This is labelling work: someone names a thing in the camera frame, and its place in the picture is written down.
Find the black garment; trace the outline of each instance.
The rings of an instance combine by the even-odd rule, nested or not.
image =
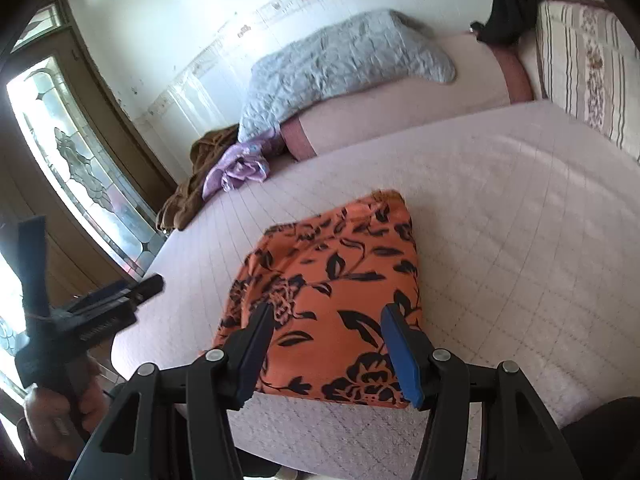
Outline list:
[[[471,28],[480,31],[478,41],[483,43],[513,44],[524,32],[536,26],[540,1],[494,0],[489,20],[484,25],[473,22]]]
[[[583,480],[640,478],[640,398],[624,397],[562,429]]]

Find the purple satin fabric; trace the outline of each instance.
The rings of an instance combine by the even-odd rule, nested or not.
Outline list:
[[[220,189],[237,189],[246,180],[264,182],[270,171],[267,157],[281,154],[284,146],[279,126],[247,142],[236,142],[209,171],[202,189],[203,200],[207,201]]]

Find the gray quilted blanket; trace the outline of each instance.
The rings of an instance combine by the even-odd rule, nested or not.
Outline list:
[[[449,56],[394,10],[374,10],[322,28],[252,68],[238,141],[245,142],[313,103],[407,76],[448,83]]]

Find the white wall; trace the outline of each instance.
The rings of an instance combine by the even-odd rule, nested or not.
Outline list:
[[[363,10],[390,7],[420,19],[437,34],[451,34],[473,20],[485,20],[491,7],[491,0],[69,3],[100,73],[177,180],[190,170],[189,147],[203,128],[238,121],[250,68],[259,57]],[[239,28],[245,26],[251,29],[247,33]],[[175,105],[175,95],[184,94],[185,80],[190,81],[191,95],[195,80],[213,106]]]

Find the blue gripper pad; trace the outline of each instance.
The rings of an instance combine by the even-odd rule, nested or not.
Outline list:
[[[400,382],[400,389],[404,398],[412,403],[414,408],[420,408],[424,402],[424,394],[420,386],[420,369],[404,338],[398,323],[388,306],[382,309],[380,328],[389,351],[391,362]]]

